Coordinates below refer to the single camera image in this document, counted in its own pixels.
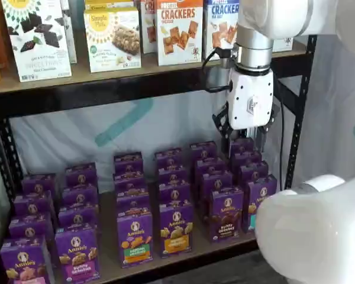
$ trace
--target white box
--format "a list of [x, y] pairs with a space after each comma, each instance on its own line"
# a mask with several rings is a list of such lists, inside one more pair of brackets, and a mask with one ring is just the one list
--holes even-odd
[[60, 0], [2, 0], [20, 82], [71, 76]]
[[157, 51], [154, 0], [141, 0], [141, 27], [143, 53]]
[[76, 57], [75, 40], [73, 38], [69, 0], [60, 0], [60, 4], [62, 6], [64, 30], [66, 32], [67, 48], [69, 51], [70, 63], [77, 63], [78, 58]]
[[84, 22], [91, 72], [141, 67], [137, 8], [85, 10]]
[[156, 0], [158, 64], [201, 62], [202, 0]]

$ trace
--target cracker image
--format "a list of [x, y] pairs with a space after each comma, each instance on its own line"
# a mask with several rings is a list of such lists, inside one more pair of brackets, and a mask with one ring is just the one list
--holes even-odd
[[173, 53], [173, 43], [171, 37], [165, 37], [163, 39], [164, 44], [164, 53], [169, 54]]
[[185, 31], [182, 31], [182, 35], [180, 36], [180, 41], [178, 42], [177, 46], [179, 46], [182, 50], [185, 50], [188, 40], [189, 34]]
[[189, 24], [189, 29], [188, 29], [188, 34], [190, 37], [196, 38], [198, 26], [199, 26], [198, 22], [191, 21], [191, 23]]
[[147, 27], [147, 35], [149, 38], [149, 43], [154, 43], [156, 41], [156, 30], [155, 27]]
[[171, 35], [172, 44], [180, 43], [179, 27], [171, 28], [170, 35]]
[[220, 31], [212, 33], [213, 48], [221, 47], [221, 34], [222, 33]]
[[136, 55], [140, 51], [140, 36], [133, 29], [117, 26], [114, 28], [112, 43], [124, 52]]

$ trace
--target pretzel crackers box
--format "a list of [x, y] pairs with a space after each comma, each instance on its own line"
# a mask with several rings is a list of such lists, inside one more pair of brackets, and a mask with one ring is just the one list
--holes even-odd
[[43, 237], [4, 240], [0, 255], [9, 283], [55, 283]]
[[202, 0], [156, 0], [159, 65], [201, 61]]
[[237, 38], [239, 0], [205, 0], [204, 52], [206, 59], [214, 48], [231, 49]]
[[168, 202], [159, 205], [162, 257], [191, 251], [193, 206], [190, 202]]
[[85, 10], [84, 21], [92, 73], [141, 67], [137, 8]]
[[95, 229], [75, 224], [57, 230], [55, 241], [64, 283], [86, 283], [99, 279], [99, 248]]

